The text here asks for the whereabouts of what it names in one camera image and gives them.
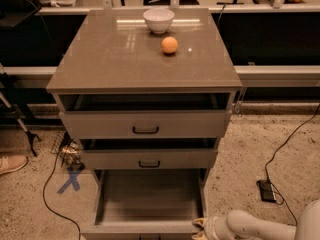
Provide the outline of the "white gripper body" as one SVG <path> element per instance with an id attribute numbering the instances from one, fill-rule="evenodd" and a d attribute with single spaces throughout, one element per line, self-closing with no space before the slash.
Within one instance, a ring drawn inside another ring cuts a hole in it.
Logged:
<path id="1" fill-rule="evenodd" d="M 220 240 L 215 229 L 216 220 L 216 217 L 208 217 L 204 219 L 202 227 L 203 235 L 206 240 Z"/>

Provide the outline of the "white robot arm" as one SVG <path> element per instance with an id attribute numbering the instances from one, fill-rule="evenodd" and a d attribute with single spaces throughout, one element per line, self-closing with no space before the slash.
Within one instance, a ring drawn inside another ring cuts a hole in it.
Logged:
<path id="1" fill-rule="evenodd" d="M 298 224 L 290 226 L 232 210 L 224 217 L 197 218 L 193 240 L 320 240 L 320 201 L 308 204 Z"/>

